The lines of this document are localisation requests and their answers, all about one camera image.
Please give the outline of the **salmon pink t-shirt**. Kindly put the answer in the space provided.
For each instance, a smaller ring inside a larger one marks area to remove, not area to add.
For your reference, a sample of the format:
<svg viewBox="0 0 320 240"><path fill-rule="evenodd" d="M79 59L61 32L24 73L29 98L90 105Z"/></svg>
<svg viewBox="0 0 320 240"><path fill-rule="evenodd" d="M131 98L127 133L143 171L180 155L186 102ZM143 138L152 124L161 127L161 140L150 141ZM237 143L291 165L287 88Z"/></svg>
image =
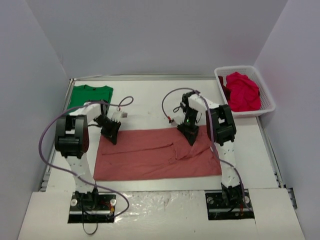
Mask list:
<svg viewBox="0 0 320 240"><path fill-rule="evenodd" d="M141 181L219 176L206 126L189 145L175 128L122 130L117 143L100 137L93 178L96 181Z"/></svg>

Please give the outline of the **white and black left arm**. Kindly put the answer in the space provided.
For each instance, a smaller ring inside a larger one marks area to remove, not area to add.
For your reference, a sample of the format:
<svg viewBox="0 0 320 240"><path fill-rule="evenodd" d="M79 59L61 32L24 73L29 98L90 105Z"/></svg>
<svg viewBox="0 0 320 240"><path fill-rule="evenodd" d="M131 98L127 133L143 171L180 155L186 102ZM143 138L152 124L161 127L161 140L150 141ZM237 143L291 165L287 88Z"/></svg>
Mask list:
<svg viewBox="0 0 320 240"><path fill-rule="evenodd" d="M107 101L86 102L83 106L59 117L55 128L55 149L61 153L75 175L75 198L89 209L97 208L101 203L96 182L91 174L87 151L90 146L88 123L94 121L101 127L101 136L113 145L121 126L123 112L118 106L112 117L107 116Z"/></svg>

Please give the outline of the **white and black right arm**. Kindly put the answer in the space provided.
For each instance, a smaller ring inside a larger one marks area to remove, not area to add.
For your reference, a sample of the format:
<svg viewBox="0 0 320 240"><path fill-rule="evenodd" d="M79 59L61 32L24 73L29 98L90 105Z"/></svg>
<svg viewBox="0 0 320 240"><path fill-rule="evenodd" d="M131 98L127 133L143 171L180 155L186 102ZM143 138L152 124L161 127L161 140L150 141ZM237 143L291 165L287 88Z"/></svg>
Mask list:
<svg viewBox="0 0 320 240"><path fill-rule="evenodd" d="M244 200L244 187L236 170L235 136L237 133L231 108L227 104L219 105L200 95L197 91L184 93L180 107L184 120L177 129L192 146L199 132L196 125L198 113L206 117L207 135L212 143L211 151L220 161L222 202L229 207Z"/></svg>

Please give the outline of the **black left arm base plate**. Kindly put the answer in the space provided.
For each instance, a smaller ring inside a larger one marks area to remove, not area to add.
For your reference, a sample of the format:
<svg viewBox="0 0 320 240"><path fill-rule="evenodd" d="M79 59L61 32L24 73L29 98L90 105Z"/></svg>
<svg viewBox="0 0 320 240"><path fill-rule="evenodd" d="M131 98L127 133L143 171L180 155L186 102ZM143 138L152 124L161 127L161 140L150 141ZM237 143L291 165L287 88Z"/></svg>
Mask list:
<svg viewBox="0 0 320 240"><path fill-rule="evenodd" d="M115 194L98 194L97 202L88 202L84 198L72 194L68 224L98 224L114 223L115 205L117 204Z"/></svg>

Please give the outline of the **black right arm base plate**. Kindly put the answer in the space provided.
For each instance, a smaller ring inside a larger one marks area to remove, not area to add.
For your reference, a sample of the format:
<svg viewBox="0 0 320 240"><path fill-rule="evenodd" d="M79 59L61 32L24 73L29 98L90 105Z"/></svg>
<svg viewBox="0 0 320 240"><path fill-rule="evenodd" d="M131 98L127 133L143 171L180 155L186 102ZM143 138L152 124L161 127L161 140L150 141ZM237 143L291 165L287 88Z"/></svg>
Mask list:
<svg viewBox="0 0 320 240"><path fill-rule="evenodd" d="M245 201L243 201L241 196L237 196L231 203L227 203L223 199L221 190L205 191L208 220L224 221L254 219L255 214L249 191L246 189L244 193Z"/></svg>

